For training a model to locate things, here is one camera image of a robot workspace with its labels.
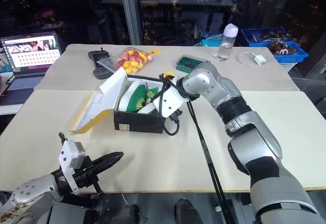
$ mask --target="shoe sole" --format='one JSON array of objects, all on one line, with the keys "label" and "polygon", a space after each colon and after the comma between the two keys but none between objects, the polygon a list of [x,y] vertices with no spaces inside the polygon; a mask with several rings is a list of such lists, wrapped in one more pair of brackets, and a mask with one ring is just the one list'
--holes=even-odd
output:
[{"label": "shoe sole", "polygon": [[128,88],[127,92],[122,96],[122,98],[120,100],[118,111],[124,111],[124,112],[127,111],[130,98],[133,95],[134,91],[137,89],[137,87],[139,87],[140,85],[146,86],[146,83],[144,83],[140,80],[136,80],[131,84],[131,86]]}]

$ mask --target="green sneaker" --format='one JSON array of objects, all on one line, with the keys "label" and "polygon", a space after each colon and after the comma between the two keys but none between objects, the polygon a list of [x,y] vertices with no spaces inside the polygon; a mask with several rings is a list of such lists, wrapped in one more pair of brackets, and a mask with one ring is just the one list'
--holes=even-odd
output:
[{"label": "green sneaker", "polygon": [[137,112],[144,107],[146,99],[146,83],[134,81],[122,96],[118,111]]},{"label": "green sneaker", "polygon": [[145,105],[149,104],[152,102],[152,98],[158,93],[158,87],[157,88],[151,88],[148,89],[146,92],[146,103]]}]

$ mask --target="black shoe box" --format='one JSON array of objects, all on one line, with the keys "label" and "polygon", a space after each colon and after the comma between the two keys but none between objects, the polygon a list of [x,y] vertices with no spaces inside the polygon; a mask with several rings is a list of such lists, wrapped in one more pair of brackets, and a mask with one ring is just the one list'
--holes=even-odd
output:
[{"label": "black shoe box", "polygon": [[163,127],[161,125],[157,110],[152,111],[150,114],[118,111],[121,97],[128,90],[132,82],[138,79],[141,79],[145,83],[154,84],[162,87],[162,82],[159,79],[145,77],[145,76],[128,75],[122,85],[114,109],[114,127],[116,130],[120,130],[120,131],[162,133]]}]

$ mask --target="box label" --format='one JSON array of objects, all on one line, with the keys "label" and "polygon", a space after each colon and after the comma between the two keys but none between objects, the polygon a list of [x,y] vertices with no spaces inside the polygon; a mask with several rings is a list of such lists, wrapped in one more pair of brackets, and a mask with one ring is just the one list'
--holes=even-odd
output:
[{"label": "box label", "polygon": [[119,124],[120,131],[129,131],[129,124]]}]

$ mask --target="clear plastic bottle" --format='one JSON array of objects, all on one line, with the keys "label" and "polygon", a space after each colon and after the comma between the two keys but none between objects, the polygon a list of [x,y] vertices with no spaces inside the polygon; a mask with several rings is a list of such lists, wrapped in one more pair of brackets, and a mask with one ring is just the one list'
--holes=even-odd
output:
[{"label": "clear plastic bottle", "polygon": [[216,55],[219,61],[225,61],[229,58],[236,36],[238,35],[238,27],[228,24],[223,32],[221,45]]}]

